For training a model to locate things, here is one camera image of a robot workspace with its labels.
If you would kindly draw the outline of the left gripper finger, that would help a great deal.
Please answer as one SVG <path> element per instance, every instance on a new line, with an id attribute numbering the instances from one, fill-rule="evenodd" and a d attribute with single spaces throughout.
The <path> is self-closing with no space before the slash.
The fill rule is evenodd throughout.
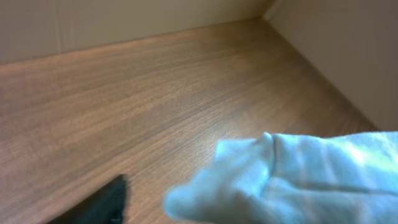
<path id="1" fill-rule="evenodd" d="M 127 200 L 128 180 L 120 174 L 47 224 L 123 224 Z"/>

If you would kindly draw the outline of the light blue striped shorts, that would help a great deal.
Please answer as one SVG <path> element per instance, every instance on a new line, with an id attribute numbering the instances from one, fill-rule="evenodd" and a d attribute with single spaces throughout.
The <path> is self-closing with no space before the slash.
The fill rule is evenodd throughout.
<path id="1" fill-rule="evenodd" d="M 209 223 L 396 223 L 397 133 L 221 140 L 164 210 Z"/>

